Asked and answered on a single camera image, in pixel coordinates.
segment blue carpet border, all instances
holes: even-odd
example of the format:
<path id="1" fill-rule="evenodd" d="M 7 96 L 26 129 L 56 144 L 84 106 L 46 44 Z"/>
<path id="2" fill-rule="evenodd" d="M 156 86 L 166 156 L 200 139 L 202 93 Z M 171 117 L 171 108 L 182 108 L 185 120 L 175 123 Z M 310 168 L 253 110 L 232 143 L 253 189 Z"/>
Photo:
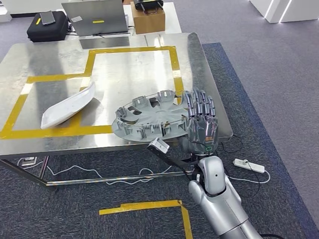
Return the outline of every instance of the blue carpet border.
<path id="1" fill-rule="evenodd" d="M 294 210 L 295 214 L 299 221 L 302 228 L 308 239 L 318 239 L 319 231 L 313 221 L 307 207 L 299 195 L 297 188 L 293 182 L 285 165 L 281 160 L 280 156 L 277 151 L 276 147 L 271 141 L 267 130 L 265 128 L 262 120 L 258 116 L 255 107 L 248 97 L 240 80 L 238 78 L 233 65 L 225 52 L 221 43 L 209 43 L 203 44 L 203 48 L 214 47 L 218 54 L 221 64 L 225 67 L 226 72 L 232 79 L 234 85 L 238 92 L 238 97 L 243 105 L 244 109 L 249 116 L 252 125 L 260 138 L 263 148 L 268 156 L 269 160 L 274 166 L 274 169 L 281 176 L 281 181 L 288 195 L 288 200 Z"/>

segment floor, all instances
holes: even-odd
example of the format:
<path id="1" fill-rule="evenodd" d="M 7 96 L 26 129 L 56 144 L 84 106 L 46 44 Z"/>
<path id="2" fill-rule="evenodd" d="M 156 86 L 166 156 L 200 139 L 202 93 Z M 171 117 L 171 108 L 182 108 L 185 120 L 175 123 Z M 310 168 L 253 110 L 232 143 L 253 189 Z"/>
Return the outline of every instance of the floor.
<path id="1" fill-rule="evenodd" d="M 248 158 L 262 163 L 271 177 L 268 183 L 260 187 L 258 184 L 232 180 L 233 185 L 241 195 L 242 205 L 251 223 L 259 233 L 274 233 L 286 239 L 319 238 L 319 232 L 306 209 L 302 209 L 306 212 L 302 219 L 310 218 L 306 224 L 296 213 L 296 201 L 290 193 L 294 190 L 293 185 L 289 185 L 291 179 L 285 170 L 279 173 L 278 169 L 283 167 L 283 163 L 276 155 L 276 150 L 264 147 L 265 144 L 271 143 L 261 137 L 261 134 L 265 134 L 265 128 L 255 126 L 260 119 L 251 120 L 252 115 L 256 116 L 256 113 L 246 110 L 252 108 L 251 102 L 242 87 L 241 90 L 238 87 L 240 83 L 235 77 L 236 74 L 230 74 L 232 68 L 221 45 L 215 43 L 203 46 L 211 70 L 215 72 L 215 81 L 220 89 L 226 112 L 231 116 L 230 123 L 242 141 L 241 146 L 237 138 L 225 144 L 225 150 L 237 150 L 236 153 L 226 153 L 221 145 L 218 148 L 218 154 L 223 160 L 227 172 L 232 177 L 257 180 L 250 171 L 232 165 L 234 158 Z M 182 153 L 180 148 L 171 147 L 168 156 L 187 158 L 188 155 Z M 147 149 L 51 156 L 48 162 L 48 166 L 56 173 L 75 164 L 86 169 L 94 168 L 102 176 L 108 177 L 135 175 L 141 168 L 149 168 L 153 172 L 168 168 Z M 40 166 L 29 170 L 39 175 Z M 68 239 L 218 238 L 200 208 L 188 193 L 185 177 L 156 178 L 135 185 L 69 185 L 52 193 L 27 180 L 21 180 L 18 175 L 2 167 L 0 167 L 0 175 L 0 239 L 67 239 L 65 236 L 68 236 Z M 45 178 L 55 181 L 88 177 L 94 178 L 96 175 L 73 168 L 54 177 L 47 171 Z M 260 181 L 267 178 L 267 174 L 259 175 Z M 271 198 L 271 201 L 265 200 L 268 198 Z M 193 237 L 189 233 L 186 235 L 185 220 L 183 219 L 187 216 L 182 217 L 180 207 L 98 214 L 100 209 L 119 207 L 123 203 L 176 199 L 181 200 L 188 211 Z M 298 206 L 305 208 L 302 203 Z"/>
<path id="2" fill-rule="evenodd" d="M 221 42 L 319 226 L 319 21 L 269 24 L 247 0 L 173 0 L 183 32 Z M 0 23 L 0 61 L 31 18 Z"/>

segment power strip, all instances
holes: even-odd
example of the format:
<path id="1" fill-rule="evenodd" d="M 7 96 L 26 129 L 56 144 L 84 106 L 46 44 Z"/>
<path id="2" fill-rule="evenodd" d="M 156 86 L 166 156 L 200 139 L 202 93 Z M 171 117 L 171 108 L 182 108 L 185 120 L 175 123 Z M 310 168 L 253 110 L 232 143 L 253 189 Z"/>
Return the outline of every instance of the power strip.
<path id="1" fill-rule="evenodd" d="M 237 166 L 237 167 L 240 167 L 240 168 L 246 168 L 248 170 L 252 170 L 255 172 L 258 172 L 258 173 L 265 173 L 265 167 L 262 165 L 259 165 L 259 164 L 256 164 L 256 163 L 250 163 L 248 160 L 240 160 L 240 159 L 237 159 L 235 158 L 233 161 L 233 164 L 234 166 Z"/>

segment electrical outlet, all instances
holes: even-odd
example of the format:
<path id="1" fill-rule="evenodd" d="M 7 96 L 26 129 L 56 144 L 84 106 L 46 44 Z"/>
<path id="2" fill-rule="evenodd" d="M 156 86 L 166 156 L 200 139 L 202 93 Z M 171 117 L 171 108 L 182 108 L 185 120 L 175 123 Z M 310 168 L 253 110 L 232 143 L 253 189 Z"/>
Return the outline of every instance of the electrical outlet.
<path id="1" fill-rule="evenodd" d="M 248 170 L 252 170 L 255 172 L 258 172 L 258 173 L 265 173 L 265 167 L 262 165 L 259 165 L 259 164 L 256 164 L 256 163 L 248 163 L 248 160 L 240 160 L 240 159 L 237 159 L 235 158 L 233 161 L 233 164 L 234 166 L 237 166 L 237 167 L 240 167 L 240 168 L 246 168 Z"/>
<path id="2" fill-rule="evenodd" d="M 36 159 L 38 157 L 26 157 L 26 158 L 21 158 L 23 160 L 21 163 L 21 166 L 29 166 L 29 165 L 34 165 L 36 163 Z"/>

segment stainless steel table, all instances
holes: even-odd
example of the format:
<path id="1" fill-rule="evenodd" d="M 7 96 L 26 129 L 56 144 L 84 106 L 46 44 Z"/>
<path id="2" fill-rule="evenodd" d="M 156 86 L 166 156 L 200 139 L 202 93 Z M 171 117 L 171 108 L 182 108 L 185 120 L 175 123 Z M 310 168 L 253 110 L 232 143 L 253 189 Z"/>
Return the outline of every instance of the stainless steel table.
<path id="1" fill-rule="evenodd" d="M 89 107 L 40 129 L 45 110 L 91 79 L 97 90 Z M 138 96 L 193 86 L 212 96 L 220 141 L 229 140 L 232 129 L 196 33 L 15 44 L 0 64 L 0 159 L 145 147 L 113 134 L 115 111 Z"/>

